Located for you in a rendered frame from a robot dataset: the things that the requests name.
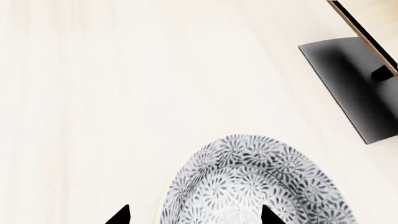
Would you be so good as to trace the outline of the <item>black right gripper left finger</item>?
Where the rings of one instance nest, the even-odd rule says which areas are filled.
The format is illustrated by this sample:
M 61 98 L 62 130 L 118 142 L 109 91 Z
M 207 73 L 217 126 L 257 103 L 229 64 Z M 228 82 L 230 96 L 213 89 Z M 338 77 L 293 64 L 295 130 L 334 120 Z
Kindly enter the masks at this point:
M 121 208 L 105 224 L 130 224 L 130 208 L 129 208 L 129 205 L 123 206 L 123 208 Z

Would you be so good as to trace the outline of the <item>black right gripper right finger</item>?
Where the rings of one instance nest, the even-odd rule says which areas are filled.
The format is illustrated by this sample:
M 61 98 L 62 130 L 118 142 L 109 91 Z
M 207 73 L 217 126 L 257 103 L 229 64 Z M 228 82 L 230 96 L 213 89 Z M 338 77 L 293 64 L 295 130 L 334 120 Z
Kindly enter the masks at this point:
M 262 224 L 286 224 L 267 205 L 262 205 Z

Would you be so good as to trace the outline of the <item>black metal stand base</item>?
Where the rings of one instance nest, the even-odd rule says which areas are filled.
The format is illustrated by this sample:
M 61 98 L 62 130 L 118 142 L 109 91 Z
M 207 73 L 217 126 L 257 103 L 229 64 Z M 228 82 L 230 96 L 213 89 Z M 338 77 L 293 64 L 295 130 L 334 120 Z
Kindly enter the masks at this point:
M 398 78 L 377 81 L 381 61 L 358 37 L 299 46 L 366 144 L 398 136 Z

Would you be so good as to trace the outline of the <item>white plate with grey floral pattern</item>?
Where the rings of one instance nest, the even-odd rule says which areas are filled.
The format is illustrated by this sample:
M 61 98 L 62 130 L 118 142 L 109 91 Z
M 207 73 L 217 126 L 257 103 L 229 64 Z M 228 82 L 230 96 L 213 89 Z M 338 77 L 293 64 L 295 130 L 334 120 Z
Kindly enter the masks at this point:
M 235 134 L 195 152 L 175 174 L 155 224 L 358 224 L 333 181 L 307 156 L 267 136 Z

